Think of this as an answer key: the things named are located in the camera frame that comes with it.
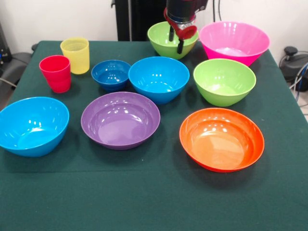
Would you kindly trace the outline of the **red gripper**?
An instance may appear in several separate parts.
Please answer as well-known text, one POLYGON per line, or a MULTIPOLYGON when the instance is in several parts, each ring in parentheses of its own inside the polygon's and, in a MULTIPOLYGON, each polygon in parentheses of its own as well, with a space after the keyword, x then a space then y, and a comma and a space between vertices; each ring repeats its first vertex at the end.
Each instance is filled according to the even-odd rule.
POLYGON ((194 24, 195 20, 192 20, 188 23, 179 23, 173 21, 167 14, 167 8, 164 9, 164 17, 170 25, 168 40, 173 41, 175 33, 179 38, 177 53, 182 54, 184 40, 190 39, 197 32, 197 26, 194 24))

